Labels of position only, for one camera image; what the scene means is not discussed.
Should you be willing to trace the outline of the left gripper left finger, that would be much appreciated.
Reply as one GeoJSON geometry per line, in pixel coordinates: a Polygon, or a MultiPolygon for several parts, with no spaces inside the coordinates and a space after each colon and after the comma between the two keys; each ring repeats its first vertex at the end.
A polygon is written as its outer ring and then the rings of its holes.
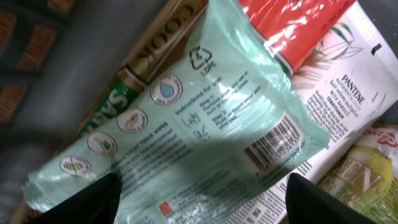
{"type": "Polygon", "coordinates": [[[113,224],[122,183],[109,173],[66,201],[29,220],[28,224],[113,224]]]}

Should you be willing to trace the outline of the green yellow snack packet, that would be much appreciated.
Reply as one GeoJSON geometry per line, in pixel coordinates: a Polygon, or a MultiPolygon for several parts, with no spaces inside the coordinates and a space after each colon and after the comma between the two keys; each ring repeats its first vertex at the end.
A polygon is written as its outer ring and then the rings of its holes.
{"type": "Polygon", "coordinates": [[[318,186],[376,223],[397,223],[397,125],[365,130],[318,186]]]}

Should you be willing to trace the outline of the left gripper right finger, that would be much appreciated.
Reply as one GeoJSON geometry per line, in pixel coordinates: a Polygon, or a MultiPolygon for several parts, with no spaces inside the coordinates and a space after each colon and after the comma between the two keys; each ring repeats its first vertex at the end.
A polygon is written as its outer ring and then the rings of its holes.
{"type": "Polygon", "coordinates": [[[290,224],[376,224],[297,173],[289,175],[285,204],[290,224]]]}

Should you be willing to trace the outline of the white Pantene conditioner tube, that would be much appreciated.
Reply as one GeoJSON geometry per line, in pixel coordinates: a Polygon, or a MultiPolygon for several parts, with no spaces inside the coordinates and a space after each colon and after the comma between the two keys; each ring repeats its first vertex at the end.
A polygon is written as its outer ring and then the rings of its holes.
{"type": "Polygon", "coordinates": [[[294,69],[297,94],[329,130],[296,172],[313,182],[397,101],[397,58],[357,1],[243,1],[266,44],[294,69]]]}

